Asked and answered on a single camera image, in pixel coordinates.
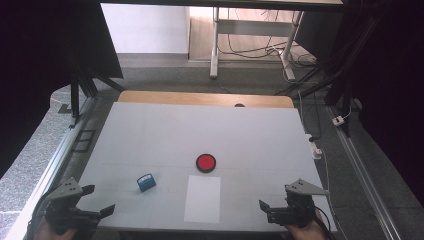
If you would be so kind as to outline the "black metal stand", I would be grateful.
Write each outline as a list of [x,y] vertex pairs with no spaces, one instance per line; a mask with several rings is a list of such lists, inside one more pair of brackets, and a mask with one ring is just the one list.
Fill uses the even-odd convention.
[[333,106],[343,98],[340,111],[342,122],[337,123],[337,126],[341,126],[346,133],[347,118],[351,111],[347,74],[352,44],[356,42],[355,31],[349,29],[352,22],[353,18],[347,12],[305,11],[300,30],[301,45],[317,58],[318,67],[326,74],[321,83],[303,91],[300,97],[330,86],[324,102]]

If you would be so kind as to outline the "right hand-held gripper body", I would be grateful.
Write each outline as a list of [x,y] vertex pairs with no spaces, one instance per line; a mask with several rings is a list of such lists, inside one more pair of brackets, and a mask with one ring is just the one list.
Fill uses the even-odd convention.
[[293,193],[293,199],[287,202],[286,207],[272,208],[266,213],[269,223],[280,226],[296,225],[303,228],[309,225],[316,216],[313,195],[328,196],[329,191],[324,190],[303,179],[298,179],[285,186],[285,191]]

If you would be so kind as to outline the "person's left hand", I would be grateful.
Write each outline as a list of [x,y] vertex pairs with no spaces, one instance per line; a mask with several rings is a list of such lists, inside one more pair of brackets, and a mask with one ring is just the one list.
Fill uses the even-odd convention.
[[70,229],[60,235],[47,222],[43,222],[36,230],[33,240],[72,240],[76,233],[76,229]]

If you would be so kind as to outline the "aluminium floor rail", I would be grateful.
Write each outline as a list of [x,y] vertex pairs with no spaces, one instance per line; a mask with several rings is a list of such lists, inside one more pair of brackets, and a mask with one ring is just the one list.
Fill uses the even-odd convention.
[[390,214],[386,203],[377,190],[353,139],[348,137],[340,126],[333,125],[333,128],[361,184],[369,205],[373,209],[374,215],[379,222],[385,238],[387,240],[403,240],[401,232]]
[[80,116],[51,109],[21,153],[0,179],[0,240],[24,240],[27,225],[42,195],[62,178],[65,160],[96,105],[94,98],[80,101]]

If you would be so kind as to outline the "blue stamp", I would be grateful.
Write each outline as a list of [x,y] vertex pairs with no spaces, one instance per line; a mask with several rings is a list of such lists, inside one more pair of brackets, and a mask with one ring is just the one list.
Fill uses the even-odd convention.
[[137,179],[137,184],[141,192],[153,188],[156,185],[156,181],[151,173],[145,174]]

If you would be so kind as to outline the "white power strip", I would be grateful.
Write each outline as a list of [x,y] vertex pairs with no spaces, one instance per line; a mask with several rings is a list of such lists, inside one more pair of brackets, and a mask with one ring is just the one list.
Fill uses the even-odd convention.
[[322,150],[317,147],[317,145],[315,143],[315,138],[311,134],[306,134],[306,139],[307,139],[309,146],[310,146],[312,158],[314,160],[321,159],[322,158]]

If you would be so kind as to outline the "white table mat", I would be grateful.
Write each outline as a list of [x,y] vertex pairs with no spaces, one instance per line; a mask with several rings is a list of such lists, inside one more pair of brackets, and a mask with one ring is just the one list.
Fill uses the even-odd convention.
[[[215,157],[212,172],[196,168],[201,154]],[[156,185],[141,192],[148,173]],[[184,221],[190,175],[221,178],[218,224]],[[279,232],[259,201],[284,206],[285,186],[298,179],[321,183],[294,108],[117,102],[79,180],[95,191],[78,205],[115,205],[105,228]]]

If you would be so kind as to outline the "round red ink pad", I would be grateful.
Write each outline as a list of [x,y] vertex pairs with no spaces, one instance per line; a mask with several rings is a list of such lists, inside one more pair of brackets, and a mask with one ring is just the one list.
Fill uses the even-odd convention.
[[196,159],[196,168],[202,173],[210,173],[216,167],[216,159],[211,154],[201,154]]

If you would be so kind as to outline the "black tripod stand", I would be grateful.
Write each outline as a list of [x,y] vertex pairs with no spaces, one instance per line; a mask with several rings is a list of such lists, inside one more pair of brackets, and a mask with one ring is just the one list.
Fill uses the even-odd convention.
[[101,73],[98,69],[93,67],[87,67],[81,60],[77,58],[74,50],[70,47],[66,48],[66,57],[71,71],[70,89],[71,89],[71,117],[72,123],[71,128],[75,128],[76,125],[81,121],[81,110],[79,104],[79,90],[82,89],[83,93],[88,98],[96,97],[98,89],[94,84],[94,79],[98,79],[112,89],[122,93],[125,88],[120,84],[112,80],[106,74]]

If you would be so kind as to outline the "person's right hand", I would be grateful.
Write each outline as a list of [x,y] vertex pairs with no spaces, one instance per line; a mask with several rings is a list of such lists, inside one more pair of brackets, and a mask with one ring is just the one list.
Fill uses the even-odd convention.
[[316,221],[312,221],[303,228],[299,228],[296,225],[285,225],[285,228],[294,240],[327,240],[325,231]]

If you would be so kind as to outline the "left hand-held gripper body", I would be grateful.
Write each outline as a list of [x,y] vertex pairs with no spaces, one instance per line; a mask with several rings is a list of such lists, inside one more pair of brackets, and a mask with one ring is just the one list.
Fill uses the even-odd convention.
[[82,188],[71,177],[47,196],[45,219],[57,234],[63,234],[70,229],[91,232],[97,228],[100,213],[84,211],[77,207],[83,197]]

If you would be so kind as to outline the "black curtain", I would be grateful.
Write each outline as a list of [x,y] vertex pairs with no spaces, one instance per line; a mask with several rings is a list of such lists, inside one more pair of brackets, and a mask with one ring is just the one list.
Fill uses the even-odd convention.
[[362,103],[364,129],[424,206],[424,0],[344,0],[344,41],[381,2],[381,18],[355,61],[352,93]]
[[0,0],[0,178],[52,93],[92,73],[123,76],[100,0]]

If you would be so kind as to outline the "white metal desk frame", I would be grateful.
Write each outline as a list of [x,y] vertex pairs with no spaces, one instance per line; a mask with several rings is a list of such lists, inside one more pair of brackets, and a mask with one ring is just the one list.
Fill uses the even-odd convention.
[[291,47],[294,42],[302,11],[294,11],[291,22],[271,22],[253,20],[221,19],[219,7],[213,8],[213,45],[210,60],[210,78],[218,76],[218,37],[220,34],[286,37],[287,43],[283,50],[278,50],[278,56],[283,65],[284,73],[288,80],[294,80],[295,75],[289,62]]

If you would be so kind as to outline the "white paper sheet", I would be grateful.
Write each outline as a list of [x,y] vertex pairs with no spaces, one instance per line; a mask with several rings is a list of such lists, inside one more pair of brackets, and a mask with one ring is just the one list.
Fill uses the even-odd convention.
[[220,220],[220,193],[220,177],[190,175],[184,221],[218,224]]

